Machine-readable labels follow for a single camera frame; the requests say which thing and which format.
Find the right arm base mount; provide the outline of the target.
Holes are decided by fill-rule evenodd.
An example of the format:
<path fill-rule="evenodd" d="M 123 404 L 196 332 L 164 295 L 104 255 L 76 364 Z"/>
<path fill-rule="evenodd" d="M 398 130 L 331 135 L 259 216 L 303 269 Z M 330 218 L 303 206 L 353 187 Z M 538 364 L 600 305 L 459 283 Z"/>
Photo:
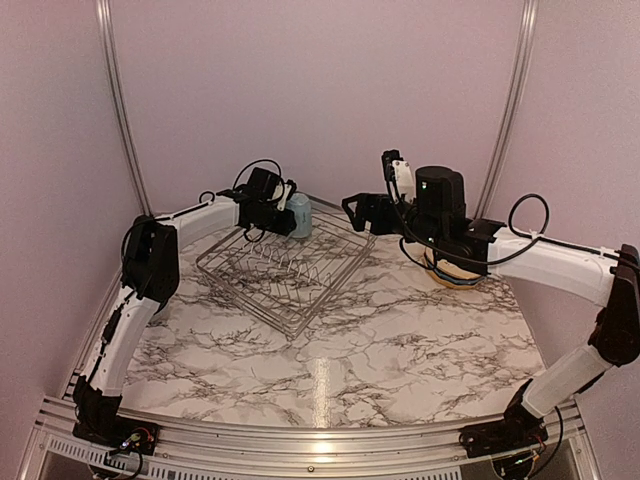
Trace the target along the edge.
<path fill-rule="evenodd" d="M 460 430 L 458 441 L 468 458 L 477 458 L 541 445 L 547 439 L 548 432 L 543 423 L 525 427 L 502 419 L 467 425 Z"/>

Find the beige bird pattern plate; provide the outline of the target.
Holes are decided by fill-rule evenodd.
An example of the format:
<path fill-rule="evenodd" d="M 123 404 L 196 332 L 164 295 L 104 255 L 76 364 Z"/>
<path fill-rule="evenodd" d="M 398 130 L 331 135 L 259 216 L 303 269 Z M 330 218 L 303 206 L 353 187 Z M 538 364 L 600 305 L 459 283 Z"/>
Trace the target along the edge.
<path fill-rule="evenodd" d="M 423 260 L 428 268 L 427 273 L 441 282 L 453 285 L 474 285 L 484 279 L 484 276 L 463 270 L 448 260 L 434 260 L 434 253 L 429 247 L 424 249 Z"/>

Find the light blue mug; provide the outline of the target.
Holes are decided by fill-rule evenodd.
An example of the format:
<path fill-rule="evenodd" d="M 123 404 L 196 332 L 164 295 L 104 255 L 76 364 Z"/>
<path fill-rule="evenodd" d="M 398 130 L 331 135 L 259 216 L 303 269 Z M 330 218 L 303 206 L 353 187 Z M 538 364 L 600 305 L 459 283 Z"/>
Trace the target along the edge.
<path fill-rule="evenodd" d="M 312 233 L 311 201 L 304 193 L 296 192 L 287 202 L 287 208 L 294 213 L 296 227 L 290 236 L 294 239 L 308 238 Z"/>

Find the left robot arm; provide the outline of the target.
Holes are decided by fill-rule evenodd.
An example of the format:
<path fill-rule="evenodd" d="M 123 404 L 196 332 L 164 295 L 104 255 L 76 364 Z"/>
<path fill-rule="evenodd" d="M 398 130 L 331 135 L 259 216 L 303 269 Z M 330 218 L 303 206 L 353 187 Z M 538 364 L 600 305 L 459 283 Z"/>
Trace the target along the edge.
<path fill-rule="evenodd" d="M 107 446 L 125 445 L 132 434 L 154 437 L 153 425 L 125 419 L 118 410 L 127 367 L 141 335 L 180 284 L 181 250 L 230 226 L 284 236 L 296 227 L 294 213 L 286 206 L 296 183 L 264 165 L 262 160 L 250 164 L 245 183 L 204 192 L 190 208 L 134 220 L 121 244 L 119 291 L 74 387 L 74 436 Z"/>

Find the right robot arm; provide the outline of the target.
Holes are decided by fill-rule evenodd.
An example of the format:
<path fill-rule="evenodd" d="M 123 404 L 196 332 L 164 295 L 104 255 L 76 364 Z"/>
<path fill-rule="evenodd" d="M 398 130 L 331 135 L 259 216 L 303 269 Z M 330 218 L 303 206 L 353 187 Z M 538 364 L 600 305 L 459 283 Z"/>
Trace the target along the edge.
<path fill-rule="evenodd" d="M 432 252 L 428 267 L 446 260 L 486 277 L 527 280 L 566 291 L 600 306 L 588 341 L 528 380 L 502 419 L 462 429 L 471 457 L 528 446 L 546 439 L 543 419 L 560 403 L 597 382 L 612 367 L 639 356 L 639 253 L 624 244 L 595 249 L 516 230 L 510 223 L 466 216 L 464 180 L 444 166 L 410 170 L 386 160 L 386 193 L 342 200 L 352 227 L 374 235 L 398 234 Z"/>

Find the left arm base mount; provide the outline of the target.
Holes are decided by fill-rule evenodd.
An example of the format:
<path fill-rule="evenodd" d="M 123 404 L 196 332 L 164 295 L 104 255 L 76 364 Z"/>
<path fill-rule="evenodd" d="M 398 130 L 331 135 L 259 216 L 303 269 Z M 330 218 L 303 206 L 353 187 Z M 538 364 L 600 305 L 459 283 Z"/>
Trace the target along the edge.
<path fill-rule="evenodd" d="M 151 456 L 156 448 L 160 427 L 156 423 L 117 416 L 107 433 L 96 433 L 89 426 L 77 422 L 73 436 L 110 447 L 112 450 L 131 452 L 134 448 L 142 455 Z"/>

